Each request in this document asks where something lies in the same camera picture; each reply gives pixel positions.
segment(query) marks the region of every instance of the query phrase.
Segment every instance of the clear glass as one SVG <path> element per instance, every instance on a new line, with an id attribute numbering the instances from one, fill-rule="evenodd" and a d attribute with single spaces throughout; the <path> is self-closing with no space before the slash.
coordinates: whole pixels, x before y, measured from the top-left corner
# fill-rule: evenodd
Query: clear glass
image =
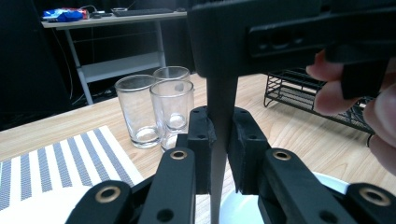
<path id="1" fill-rule="evenodd" d="M 115 84 L 126 126 L 136 147 L 154 147 L 160 142 L 149 93 L 156 81 L 150 75 L 133 75 Z"/>
<path id="2" fill-rule="evenodd" d="M 157 69 L 153 74 L 159 81 L 182 79 L 190 81 L 190 70 L 185 67 L 168 66 Z"/>
<path id="3" fill-rule="evenodd" d="M 194 108 L 193 84 L 188 80 L 160 81 L 150 88 L 157 129 L 163 151 L 175 147 L 177 135 L 189 129 Z"/>

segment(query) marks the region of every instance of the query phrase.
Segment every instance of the black vertical bar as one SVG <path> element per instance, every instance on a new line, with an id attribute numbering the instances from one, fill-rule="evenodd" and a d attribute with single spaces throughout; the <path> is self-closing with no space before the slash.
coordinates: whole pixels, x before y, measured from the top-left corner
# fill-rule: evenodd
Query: black vertical bar
<path id="1" fill-rule="evenodd" d="M 207 114 L 212 120 L 217 141 L 212 147 L 211 162 L 211 223 L 219 223 L 219 207 L 224 180 L 227 146 L 232 128 L 233 108 L 235 105 L 238 77 L 214 78 L 206 80 Z"/>

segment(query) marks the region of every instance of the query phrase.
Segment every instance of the table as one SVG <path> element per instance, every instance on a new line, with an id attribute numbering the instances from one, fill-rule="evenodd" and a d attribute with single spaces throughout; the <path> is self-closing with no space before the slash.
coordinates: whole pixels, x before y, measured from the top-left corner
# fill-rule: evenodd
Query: table
<path id="1" fill-rule="evenodd" d="M 240 77 L 236 106 L 248 110 L 272 147 L 296 153 L 315 172 L 346 182 L 367 182 L 396 194 L 396 176 L 387 172 L 365 146 L 368 133 L 283 104 L 264 107 L 267 76 Z M 205 79 L 191 76 L 195 106 L 206 105 Z M 161 159 L 159 146 L 133 146 L 117 98 L 0 132 L 0 161 L 44 147 L 65 138 L 107 125 L 143 177 L 155 174 Z M 233 189 L 227 165 L 223 194 Z M 209 223 L 207 196 L 197 198 L 196 223 Z"/>
<path id="2" fill-rule="evenodd" d="M 54 28 L 56 30 L 64 30 L 67 38 L 69 48 L 72 52 L 73 59 L 76 64 L 78 77 L 84 90 L 87 102 L 89 105 L 93 104 L 90 88 L 88 83 L 103 80 L 110 77 L 117 77 L 127 75 L 130 73 L 147 70 L 155 67 L 165 67 L 165 54 L 163 49 L 163 36 L 161 34 L 161 21 L 175 20 L 186 18 L 187 12 L 174 12 L 155 15 L 143 15 L 132 17 L 103 17 L 102 19 L 87 19 L 73 22 L 47 22 L 43 21 L 44 28 Z M 70 30 L 108 26 L 121 25 L 135 22 L 152 21 L 155 23 L 156 37 L 158 50 L 156 52 L 140 54 L 127 58 L 121 58 L 101 63 L 80 64 L 78 54 L 75 49 L 74 40 L 70 35 Z"/>

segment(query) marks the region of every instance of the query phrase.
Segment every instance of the desk top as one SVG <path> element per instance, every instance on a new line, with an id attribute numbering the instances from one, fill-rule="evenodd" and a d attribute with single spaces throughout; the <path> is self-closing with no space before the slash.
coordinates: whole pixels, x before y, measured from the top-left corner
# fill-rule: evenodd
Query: desk top
<path id="1" fill-rule="evenodd" d="M 154 15 L 142 15 L 142 16 L 131 16 L 131 17 L 102 17 L 101 19 L 87 19 L 72 22 L 47 22 L 42 21 L 44 28 L 56 28 L 57 30 L 70 30 L 78 28 L 86 28 L 93 26 L 105 26 L 105 25 L 120 25 L 125 23 L 143 22 L 143 21 L 164 21 L 186 18 L 187 12 L 173 12 L 164 14 Z"/>
<path id="2" fill-rule="evenodd" d="M 293 151 L 312 171 L 349 183 L 375 184 L 396 194 L 396 176 L 387 172 L 365 146 L 367 133 L 288 105 L 271 103 L 264 107 L 266 79 L 264 75 L 240 77 L 235 105 L 252 114 L 272 147 Z M 195 88 L 195 106 L 206 105 L 205 80 L 192 75 L 191 81 Z M 139 149 L 133 146 L 117 98 L 0 132 L 0 161 L 104 125 L 143 177 L 156 172 L 162 155 L 160 147 Z M 227 166 L 223 192 L 232 188 L 232 174 Z M 208 213 L 209 202 L 205 202 L 204 210 Z"/>

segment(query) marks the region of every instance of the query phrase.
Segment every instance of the white desk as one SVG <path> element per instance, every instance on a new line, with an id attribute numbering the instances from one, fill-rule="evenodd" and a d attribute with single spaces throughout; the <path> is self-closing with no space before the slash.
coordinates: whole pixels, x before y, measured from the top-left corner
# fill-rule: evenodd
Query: white desk
<path id="1" fill-rule="evenodd" d="M 166 66 L 165 54 L 163 50 L 163 36 L 161 34 L 161 21 L 186 18 L 187 12 L 174 12 L 156 15 L 132 16 L 132 17 L 103 17 L 102 19 L 88 19 L 73 22 L 46 22 L 42 24 L 44 28 L 55 28 L 64 30 L 71 49 L 73 59 L 76 64 L 78 77 L 84 90 L 87 102 L 93 104 L 88 83 L 103 80 L 110 77 L 118 77 L 155 67 Z M 126 23 L 152 21 L 155 23 L 158 50 L 156 52 L 121 58 L 102 63 L 92 63 L 81 65 L 75 49 L 74 41 L 70 35 L 70 30 L 97 26 L 120 25 Z"/>

